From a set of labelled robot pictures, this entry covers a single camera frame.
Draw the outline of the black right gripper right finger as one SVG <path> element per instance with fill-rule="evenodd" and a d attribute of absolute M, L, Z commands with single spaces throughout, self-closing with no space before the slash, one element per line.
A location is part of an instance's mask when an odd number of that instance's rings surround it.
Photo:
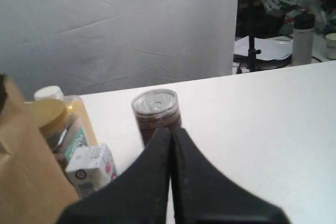
<path fill-rule="evenodd" d="M 289 223 L 283 210 L 239 187 L 197 148 L 185 129 L 172 134 L 176 223 Z"/>

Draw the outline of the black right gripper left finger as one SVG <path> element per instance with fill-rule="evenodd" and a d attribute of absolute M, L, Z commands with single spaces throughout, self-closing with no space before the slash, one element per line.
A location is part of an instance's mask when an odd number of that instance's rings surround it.
<path fill-rule="evenodd" d="M 101 190 L 68 206 L 58 223 L 165 223 L 170 143 L 171 132 L 158 129 L 130 167 Z"/>

